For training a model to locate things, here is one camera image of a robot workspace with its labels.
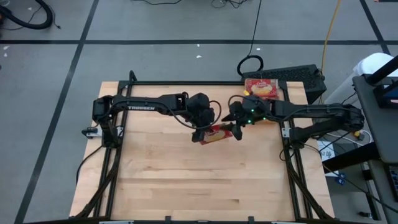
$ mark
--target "white cable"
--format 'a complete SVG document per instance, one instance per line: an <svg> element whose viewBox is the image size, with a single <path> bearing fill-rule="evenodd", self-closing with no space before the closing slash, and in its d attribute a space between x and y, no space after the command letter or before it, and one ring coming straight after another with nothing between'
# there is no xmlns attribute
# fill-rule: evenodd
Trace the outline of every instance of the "white cable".
<svg viewBox="0 0 398 224"><path fill-rule="evenodd" d="M6 6L8 6L10 4L10 1L9 0L0 0L0 4L2 4L1 5L2 7L6 7Z"/></svg>
<svg viewBox="0 0 398 224"><path fill-rule="evenodd" d="M335 137L335 138L340 138L340 137L341 137L341 136L337 136L337 135L335 135L335 134L330 134L330 133L327 133L327 135L333 136L333 137ZM347 141L350 141L350 142L352 142L352 143L355 143L355 144L357 144L357 145L359 145L359 146L363 146L363 144L358 143L358 142L356 142L356 141L354 141L354 140L352 140L352 139L349 139L349 138L347 138L347 137L342 137L342 138L345 139L345 140L347 140Z"/></svg>
<svg viewBox="0 0 398 224"><path fill-rule="evenodd" d="M366 134L368 134L368 136L369 136L369 143L373 142L372 134L371 134L369 131L367 131L367 130L362 130L362 131L365 132Z"/></svg>

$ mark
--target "wire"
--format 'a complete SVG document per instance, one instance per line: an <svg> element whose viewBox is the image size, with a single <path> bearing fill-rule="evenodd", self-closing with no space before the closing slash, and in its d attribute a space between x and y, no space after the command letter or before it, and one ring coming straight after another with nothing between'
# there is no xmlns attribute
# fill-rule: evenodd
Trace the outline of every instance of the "wire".
<svg viewBox="0 0 398 224"><path fill-rule="evenodd" d="M259 21L259 14L260 14L260 9L261 9L261 2L262 2L262 0L260 0L259 8L258 8L258 10L257 10L256 25L254 25L254 32L253 32L253 37L252 37L252 39L251 39L250 51L249 51L249 53L248 53L248 56L251 54L251 50L253 49L254 36L256 35L257 22Z"/></svg>
<svg viewBox="0 0 398 224"><path fill-rule="evenodd" d="M0 2L4 2L4 1L6 1L7 3L5 3L4 5L1 5L1 6L2 7L7 7L10 4L10 1L9 0L0 0Z"/></svg>
<svg viewBox="0 0 398 224"><path fill-rule="evenodd" d="M282 152L284 152L284 151L285 151L285 149L282 149L282 150L280 151L280 153L279 153L279 159L282 160L282 161L284 161L284 162L286 162L285 159L282 159ZM293 151L293 153L290 155L289 159L293 158L293 156L295 155L295 153L296 153L296 150Z"/></svg>
<svg viewBox="0 0 398 224"><path fill-rule="evenodd" d="M398 210L394 209L393 207L391 207L390 205L388 205L388 204L386 204L386 203L384 203L384 202L381 202L378 198L376 198L375 196L373 196L372 194L370 194L368 191L363 190L361 187L358 187L356 184L354 184L352 181L348 180L346 177L342 177L341 175L338 175L336 172L331 171L331 169L327 168L324 164L322 164L322 165L323 165L323 167L324 167L327 171L329 171L329 172L331 172L331 173L334 173L334 174L337 175L339 178L341 178L341 179L347 181L347 182L350 183L352 186L354 186L354 187L357 188L358 190L360 190L360 191L362 191L363 193L365 193L367 196L369 196L369 197L373 198L375 201L379 202L382 206L388 208L389 210L391 210L391 211L393 211L393 212L395 212L395 213L398 213Z"/></svg>
<svg viewBox="0 0 398 224"><path fill-rule="evenodd" d="M178 0L176 2L162 2L162 3L152 3L152 2L149 2L149 1L146 1L146 0L132 0L132 1L143 1L143 2L146 2L146 3L150 4L151 6L158 6L158 5L161 5L161 4L177 4L177 3L179 3L182 0Z"/></svg>
<svg viewBox="0 0 398 224"><path fill-rule="evenodd" d="M30 23L33 19L33 17L36 15L37 12L39 12L41 9L43 8L43 6L40 6L36 11L33 12L32 16L30 17L30 19L27 21L27 23ZM4 29L4 30L19 30L24 28L23 26L20 26L18 28L0 28L0 29Z"/></svg>
<svg viewBox="0 0 398 224"><path fill-rule="evenodd" d="M327 133L327 135L329 135L329 136L333 136L333 137L335 137L335 138L343 138L343 139L345 139L345 140L347 140L347 141L350 141L350 142L352 142L352 143L355 143L355 144L357 144L357 145L359 145L359 146L363 146L363 144L361 144L361 143L358 143L358 142L356 142L356 141L354 141L354 140L352 140L352 139L349 139L349 138L346 138L346 137L344 137L344 136L337 136L337 135L335 135L335 134L330 134L330 133Z"/></svg>
<svg viewBox="0 0 398 224"><path fill-rule="evenodd" d="M219 6L217 6L214 4L215 1L219 1L221 4ZM226 3L229 2L232 5L232 7L237 9L242 5L242 3L246 2L246 1L247 0L242 0L240 2L236 2L236 1L232 1L232 0L212 0L210 5L213 6L213 8L220 9L222 7L225 7Z"/></svg>
<svg viewBox="0 0 398 224"><path fill-rule="evenodd" d="M324 136L322 136L321 138L323 138L324 140L330 142L330 140L327 139L327 138L325 138ZM345 148L343 148L342 146L340 146L339 144L334 144L333 147L335 147L335 146L339 147L344 153L347 152L347 150L346 150ZM330 147L328 147L328 149L333 150L337 155L340 155L340 153L339 153L339 152L336 152L335 149L332 149L332 148L330 148Z"/></svg>
<svg viewBox="0 0 398 224"><path fill-rule="evenodd" d="M366 134L368 134L368 136L369 136L369 143L372 143L372 142L373 142L372 134L371 134L369 131L367 131L367 130L362 130L362 132L365 132Z"/></svg>
<svg viewBox="0 0 398 224"><path fill-rule="evenodd" d="M334 141L331 141L329 144L327 144L325 147L323 147L321 150L319 150L319 152L322 152L322 150L326 149L328 146L330 146L331 144L339 141L341 138L343 138L344 136L346 136L348 133L345 133L344 135L338 137L338 139L335 139Z"/></svg>
<svg viewBox="0 0 398 224"><path fill-rule="evenodd" d="M333 27L333 23L335 22L335 18L336 18L338 9L340 8L340 4L341 4L341 0L338 0L335 12L333 13L333 17L331 18L331 21L330 21L329 30L328 30L328 34L326 35L325 43L323 44L322 65L321 65L322 75L323 75L323 72L325 71L324 68L325 68L325 58L326 58L325 57L326 47L328 45L328 41L329 41L330 34L331 34L331 28Z"/></svg>
<svg viewBox="0 0 398 224"><path fill-rule="evenodd" d="M79 174L80 174L80 169L82 167L82 165L87 161L88 158L90 158L91 156L93 156L96 152L98 152L101 148L103 147L103 145L100 145L100 147L98 147L97 149L95 149L92 153L90 153L85 159L83 159L83 161L80 163L79 168L77 168L76 171L76 184L79 181Z"/></svg>
<svg viewBox="0 0 398 224"><path fill-rule="evenodd" d="M55 27L57 27L58 29L61 29L61 26L59 26L55 22L55 16L56 16L55 11L52 9L52 7L50 5L47 5L47 6L50 8L50 10L51 10L51 12L53 14L52 23L54 24ZM36 13L39 12L42 8L43 8L43 6L40 6L36 11L34 11L32 16L30 17L30 19L27 21L27 23L30 23L32 21L33 17L36 15ZM4 30L19 30L19 29L22 29L22 28L24 28L24 27L20 26L18 28L13 28L13 29L10 29L10 28L0 28L0 29L4 29Z"/></svg>
<svg viewBox="0 0 398 224"><path fill-rule="evenodd" d="M341 104L344 104L347 100L349 100L354 95L356 95L356 91L351 96L347 97L347 99L343 100L343 102L341 102Z"/></svg>
<svg viewBox="0 0 398 224"><path fill-rule="evenodd" d="M59 26L58 24L56 24L55 23L55 11L54 11L54 9L52 9L52 7L49 5L49 8L51 9L51 11L52 11L52 14L54 15L54 18L53 18L53 20L52 20L52 23L54 24L54 26L56 26L58 29L61 29L61 26Z"/></svg>
<svg viewBox="0 0 398 224"><path fill-rule="evenodd" d="M118 134L118 137L120 137L122 135L122 133L124 133L124 128L122 128L122 130L120 131L120 133ZM93 156L94 154L96 154L102 147L104 147L103 145L100 145L100 147L98 147L97 149L95 149L92 153L90 153L85 159L83 159L83 161L80 163L79 167L77 168L76 171L76 184L79 181L79 174L80 174L80 169L82 167L82 165L87 161L88 158L90 158L91 156Z"/></svg>
<svg viewBox="0 0 398 224"><path fill-rule="evenodd" d="M313 146L310 146L310 145L308 145L308 144L305 144L305 145L308 146L308 147L310 147L310 148L313 149L314 151L318 152L318 153L319 153L319 156L320 156L321 159L322 159L322 154L320 153L320 151L318 151L318 150L317 150L315 147L313 147ZM363 190L361 187L358 187L356 184L354 184L352 181L348 180L346 177L342 177L341 175L337 174L336 172L333 172L331 169L327 168L323 163L322 163L322 165L323 165L323 167L324 167L327 171L329 171L329 172L335 174L337 177L339 177L339 178L341 178L341 179L347 181L347 182L350 183L352 186L356 187L358 190L360 190L360 191L362 191L363 193L365 193L367 196L372 197L375 201L379 202L382 206L385 206L386 208L388 208L389 210L391 210L391 211L393 211L393 212L395 212L395 213L398 213L398 210L394 209L393 207L391 207L390 205L388 205L388 204L386 204L386 203L381 202L378 198L376 198L375 196L373 196L372 194L370 194L368 191Z"/></svg>
<svg viewBox="0 0 398 224"><path fill-rule="evenodd" d="M217 118L215 119L215 121L214 122L212 122L211 124L209 124L209 125L206 125L206 126L204 126L204 127L192 127L192 126L189 126L189 125L187 125L187 124L185 124L184 122L182 122L181 120L179 120L179 118L177 117L177 115L175 115L175 113L167 106L167 105L165 105L165 104L163 104L164 106L166 106L167 107L167 109L173 114L173 117L180 123L180 124L182 124L182 125L184 125L185 127L187 127L187 128L191 128L191 129L195 129L195 130L197 130L197 129L205 129L205 128L210 128L210 127L212 127L215 123L217 123L217 121L220 119L220 116L221 116L221 104L218 102L218 101L215 101L215 100L211 100L209 103L216 103L216 104L218 104L218 106L219 106L219 108L220 108L220 112L218 113L218 116L217 116Z"/></svg>

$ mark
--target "white container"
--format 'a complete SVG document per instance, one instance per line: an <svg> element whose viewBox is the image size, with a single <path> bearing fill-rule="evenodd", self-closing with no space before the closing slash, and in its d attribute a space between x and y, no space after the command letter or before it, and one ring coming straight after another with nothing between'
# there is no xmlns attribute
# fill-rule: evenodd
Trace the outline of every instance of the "white container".
<svg viewBox="0 0 398 224"><path fill-rule="evenodd" d="M341 103L349 96L354 94L353 78L362 74L373 74L393 57L384 53L372 54L362 61L360 61L354 68L353 73L325 100L325 104ZM389 77L398 77L398 70L394 71ZM357 108L360 108L358 96L352 96L346 100L344 104L352 104Z"/></svg>

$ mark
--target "black cable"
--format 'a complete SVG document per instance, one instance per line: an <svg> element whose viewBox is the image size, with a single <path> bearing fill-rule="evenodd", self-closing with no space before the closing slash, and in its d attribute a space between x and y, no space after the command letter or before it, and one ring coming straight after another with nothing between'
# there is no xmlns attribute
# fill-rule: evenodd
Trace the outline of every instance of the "black cable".
<svg viewBox="0 0 398 224"><path fill-rule="evenodd" d="M118 137L120 137L120 136L122 135L122 133L124 133L124 128L120 131L120 133L118 134ZM90 158L91 156L93 156L94 154L96 154L102 147L104 147L104 146L101 145L100 147L98 147L97 149L95 149L92 153L90 153L90 155L88 155L88 156L87 156L85 159L83 159L83 161L80 163L80 165L79 165L79 167L77 168L77 171L76 171L76 184L77 184L77 182L79 181L79 174L80 174L80 169L81 169L82 165L86 162L86 160L87 160L88 158Z"/></svg>
<svg viewBox="0 0 398 224"><path fill-rule="evenodd" d="M236 71L237 71L237 73L238 73L240 76L243 76L242 71L241 71L241 66L242 66L242 64L243 64L245 61L249 60L250 58L256 58L256 59L260 62L260 67L257 69L257 72L262 71L262 69L264 68L264 61L263 61L262 57L260 57L260 56L258 56L258 55L250 55L250 54L251 54L251 50L252 50L252 48L253 48L254 37L256 36L257 23L258 23L258 20L259 20L259 14L260 14L260 9L261 9L261 2L262 2L262 0L260 0L259 8L258 8L258 10L257 10L256 25L254 25L254 32L253 32L253 37L252 37L252 39L251 39L250 51L249 51L248 55L247 55L246 57L244 57L244 58L238 63L238 66L236 67Z"/></svg>
<svg viewBox="0 0 398 224"><path fill-rule="evenodd" d="M252 48L253 48L254 36L256 35L256 30L257 30L257 22L259 21L259 14L260 14L260 9L261 9L261 2L262 2L262 0L260 0L259 8L258 8L258 10L257 10L256 25L254 25L254 32L253 32L253 37L252 37L252 39L251 39L250 51L249 51L249 53L248 53L248 56L251 54L251 50L252 50Z"/></svg>
<svg viewBox="0 0 398 224"><path fill-rule="evenodd" d="M328 146L330 146L331 144L339 141L340 139L342 139L343 137L345 137L347 134L349 133L345 133L344 135L338 137L337 139L335 139L334 141L331 141L329 144L327 144L325 147L323 147L321 150L319 150L319 152L322 152L322 150L326 149Z"/></svg>
<svg viewBox="0 0 398 224"><path fill-rule="evenodd" d="M320 156L321 159L322 159L322 154L320 153L320 151L318 151L318 150L317 150L315 147L313 147L313 146L310 146L310 145L308 145L308 144L305 144L305 145L306 145L306 146L309 146L309 147L312 148L314 151L318 152L318 153L319 153L319 156ZM386 203L381 202L378 198L376 198L375 196L373 196L372 194L370 194L368 191L363 190L361 187L358 187L356 184L354 184L352 181L348 180L346 177L342 177L342 176L340 176L339 174L337 174L336 172L331 171L331 169L327 168L323 163L322 163L322 165L323 165L323 167L324 167L327 171L329 171L329 172L335 174L337 177L339 177L339 178L341 178L341 179L347 181L347 182L350 183L352 186L356 187L358 190L360 190L360 191L362 191L363 193L365 193L367 196L372 197L375 201L379 202L382 206L385 206L386 208L388 208L389 210L391 210L391 211L393 211L393 212L395 212L395 213L398 213L398 210L392 208L390 205L388 205L388 204L386 204Z"/></svg>
<svg viewBox="0 0 398 224"><path fill-rule="evenodd" d="M282 150L280 151L280 153L279 153L279 159L282 160L282 161L284 161L284 162L286 162L285 159L282 159L282 153L283 153L284 151L285 151L285 149L282 149ZM293 158L293 156L295 155L295 153L296 153L296 150L294 150L293 153L290 155L289 160L290 160L291 158Z"/></svg>
<svg viewBox="0 0 398 224"><path fill-rule="evenodd" d="M356 91L349 97L347 97L347 99L343 100L343 102L341 102L341 104L344 104L344 102L346 102L347 100L349 100L351 97L353 97L356 94Z"/></svg>
<svg viewBox="0 0 398 224"><path fill-rule="evenodd" d="M219 1L221 3L221 5L220 6L215 5L214 4L215 1ZM246 2L246 1L247 0L242 0L240 2L236 2L236 1L232 1L232 0L212 0L210 5L213 6L213 8L220 9L222 7L225 7L226 3L229 2L232 5L232 7L237 9L237 8L239 8L242 5L242 3Z"/></svg>
<svg viewBox="0 0 398 224"><path fill-rule="evenodd" d="M51 9L51 11L52 11L52 14L54 15L54 18L53 18L53 20L52 20L52 23L54 24L54 26L55 27L57 27L58 29L61 29L61 26L59 26L58 24L56 24L55 23L55 11L54 11L54 9L52 9L52 7L49 5L49 8Z"/></svg>
<svg viewBox="0 0 398 224"><path fill-rule="evenodd" d="M330 142L330 140L329 139L327 139L327 138L325 138L324 136L322 136L321 138L323 138L324 140L326 140L326 141L329 141ZM337 146L337 147L339 147L344 153L346 153L347 152L347 150L345 150L345 148L343 148L342 146L340 146L339 144L334 144L333 145L333 147L334 146Z"/></svg>
<svg viewBox="0 0 398 224"><path fill-rule="evenodd" d="M54 24L55 27L57 27L58 29L61 29L61 26L59 26L56 22L55 22L55 11L52 9L52 7L50 5L48 5L48 7L50 8L50 10L52 11L53 14L53 21L52 23ZM43 8L43 6L40 6L36 11L33 12L32 16L30 17L30 19L27 21L27 23L30 23L33 19L33 17L36 15L37 12L39 12L41 9ZM10 28L0 28L0 29L4 29L4 30L19 30L24 28L23 26L18 27L18 28L14 28L14 29L10 29Z"/></svg>
<svg viewBox="0 0 398 224"><path fill-rule="evenodd" d="M177 3L179 3L182 0L178 0L176 2L162 2L162 3L152 3L152 2L149 2L149 1L146 1L146 0L133 0L133 1L143 1L143 2L146 2L146 3L150 4L151 6L158 6L158 5L161 5L161 4L177 4Z"/></svg>
<svg viewBox="0 0 398 224"><path fill-rule="evenodd" d="M49 6L43 2L43 0L35 0L38 4L40 4L41 7L44 8L45 13L46 13L46 19L43 23L41 24L30 24L28 22L22 21L20 19L18 19L17 17L15 17L12 12L6 8L6 7L2 7L0 6L0 13L6 17L7 19L11 20L12 22L15 22L16 24L22 26L22 27L26 27L29 29L46 29L48 27L51 26L52 22L53 22L53 14L51 9L49 8Z"/></svg>
<svg viewBox="0 0 398 224"><path fill-rule="evenodd" d="M303 185L302 180L300 179L298 173L295 171L292 161L287 161L287 173L293 179L295 184L301 190L303 196L308 200L312 208L314 209L315 213L318 215L320 219L332 220L333 218L329 216L322 207L318 204L315 198L312 196L311 192L308 191L306 186Z"/></svg>
<svg viewBox="0 0 398 224"><path fill-rule="evenodd" d="M27 23L30 23L32 21L33 17L36 15L36 13L39 12L42 8L43 8L43 6L40 6L36 11L34 11L32 16L30 17L30 19L27 21ZM22 29L22 28L24 28L24 27L20 26L18 28L13 28L13 29L10 29L10 28L0 28L0 29L4 29L4 30L19 30L19 29Z"/></svg>
<svg viewBox="0 0 398 224"><path fill-rule="evenodd" d="M92 153L90 153L90 155L88 155L85 159L83 159L83 161L80 163L80 165L79 165L79 168L77 168L77 171L76 171L76 185L77 185L77 182L79 181L79 174L80 174L80 169L81 169L81 167L82 167L82 165L86 162L86 160L88 159L88 158L90 158L91 156L93 156L96 152L98 152L101 148L103 147L103 145L100 145L100 147L98 147L97 149L95 149Z"/></svg>

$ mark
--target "black metal frame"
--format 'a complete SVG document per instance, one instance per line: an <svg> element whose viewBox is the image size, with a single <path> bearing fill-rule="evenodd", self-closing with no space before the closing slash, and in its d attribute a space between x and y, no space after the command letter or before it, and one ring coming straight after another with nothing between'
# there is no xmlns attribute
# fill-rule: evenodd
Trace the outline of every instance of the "black metal frame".
<svg viewBox="0 0 398 224"><path fill-rule="evenodd" d="M122 94L123 90L126 88L127 89L127 97L131 95L132 92L132 87L134 85L231 85L231 86L243 86L244 82L242 81L209 81L209 82L204 82L204 81L137 81L136 77L134 74L131 72L130 77L128 81L119 81L118 85L118 94ZM287 85L286 82L279 82L279 87L282 89L282 92L284 94L285 100L289 101L289 93L287 91ZM122 115L122 120L121 120L121 127L124 129L126 126L126 120L127 120L127 111L123 111ZM289 121L290 127L294 127L294 122ZM280 127L284 128L284 123L280 123ZM79 213L75 217L70 217L67 220L53 220L53 221L47 221L47 222L34 222L35 224L48 224L48 223L56 223L56 224L69 224L69 223L99 223L99 222L105 222L105 221L110 221L111 220L111 212L112 212L112 207L113 207L113 201L114 201L114 193L116 189L116 181L118 178L118 169L119 169L119 163L120 163L120 158L121 158L121 151L123 148L123 139L124 139L124 134L120 136L121 138L121 144L118 148L116 148L116 153L114 157L114 164L112 165L111 170L108 172L109 169L109 160L111 157L111 151L113 149L107 148L105 152L105 157L104 157L104 162L101 170L101 177L99 181L99 187L97 192L94 194L93 198L91 199L95 201L95 204L91 207L91 209L87 209L86 207L83 209L81 213ZM290 157L289 153L289 142L285 140L284 138L281 138L282 144L283 144L283 149L284 149L284 154L285 158ZM298 170L298 176L300 177L301 182L305 187L306 181L305 181L305 175L304 175L304 170L303 170L303 164L302 164L302 158L300 155L300 151L296 150L295 152L295 161L296 161L296 166ZM291 160L286 159L286 166L288 169L288 166L291 166ZM305 214L306 218L302 217L300 214L300 205L299 205L299 200L297 197L297 190L296 190L296 183L291 176L288 175L289 179L289 186L290 186L290 194L292 197L292 205L293 205L293 211L294 211L294 217L295 217L295 222L300 222L300 223L340 223L340 224L355 224L355 222L342 222L339 220L324 220L324 219L314 219L312 215L312 207L310 203L308 202L307 198L304 197L303 195L303 202L305 206ZM100 216L100 210L102 206L102 200L103 200L103 192L107 188L107 186L110 185L109 188L109 197L108 201L106 202L106 213L105 216ZM88 217L90 214L91 210L93 209L93 217ZM275 222L258 222L254 220L254 217L248 217L248 220L245 221L172 221L170 216L166 216L164 221L155 221L155 220L134 220L134 224L148 224L148 223L153 223L153 224L194 224L194 223L201 223L205 222L207 224L268 224L268 223L275 223Z"/></svg>

